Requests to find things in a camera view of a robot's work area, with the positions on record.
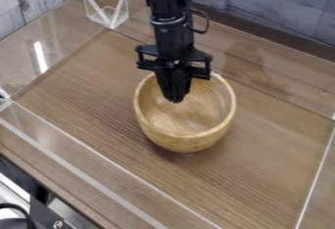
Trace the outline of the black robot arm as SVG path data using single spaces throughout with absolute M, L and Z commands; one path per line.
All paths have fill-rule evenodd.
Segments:
M 149 22 L 155 30 L 155 45 L 139 45 L 137 68 L 155 73 L 164 97 L 180 103 L 189 92 L 193 78 L 211 79 L 212 56 L 193 47 L 193 34 L 209 28 L 193 27 L 192 0 L 145 0 L 151 8 Z

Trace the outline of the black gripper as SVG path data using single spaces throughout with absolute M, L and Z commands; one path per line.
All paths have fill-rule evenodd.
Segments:
M 155 71 L 163 95 L 173 103 L 180 103 L 188 94 L 192 77 L 211 79 L 212 56 L 196 48 L 191 48 L 176 59 L 161 56 L 156 45 L 137 45 L 135 51 L 139 56 L 137 68 Z

